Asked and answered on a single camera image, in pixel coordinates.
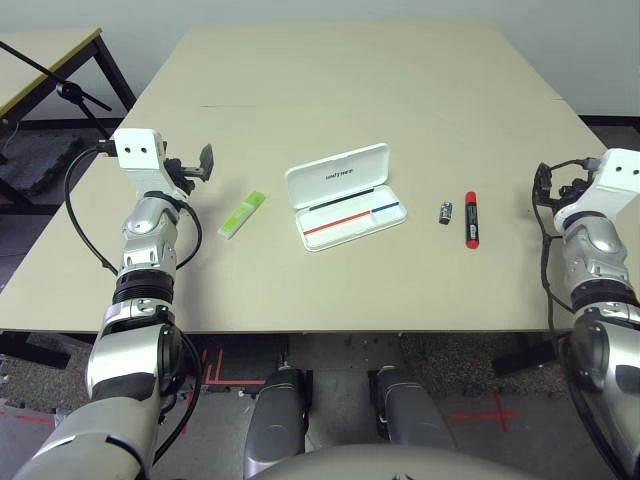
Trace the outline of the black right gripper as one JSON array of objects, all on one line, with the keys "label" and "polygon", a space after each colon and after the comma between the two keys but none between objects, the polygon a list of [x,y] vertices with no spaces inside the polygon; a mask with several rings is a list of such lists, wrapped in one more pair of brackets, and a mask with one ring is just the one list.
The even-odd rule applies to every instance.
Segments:
[{"label": "black right gripper", "polygon": [[[559,189],[559,197],[551,200],[552,208],[564,208],[575,203],[588,189],[588,182],[584,179],[575,178],[570,185],[563,185]],[[541,162],[535,172],[532,201],[534,203],[549,203],[551,191],[551,169]]]}]

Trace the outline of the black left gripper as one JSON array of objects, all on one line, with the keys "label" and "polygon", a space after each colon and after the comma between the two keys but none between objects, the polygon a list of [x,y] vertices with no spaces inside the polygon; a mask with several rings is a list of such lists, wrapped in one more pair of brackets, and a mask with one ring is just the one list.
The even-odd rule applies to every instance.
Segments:
[{"label": "black left gripper", "polygon": [[211,144],[205,145],[199,156],[200,167],[185,167],[177,158],[164,160],[164,168],[173,184],[189,196],[195,189],[194,178],[208,181],[214,168],[214,154]]}]

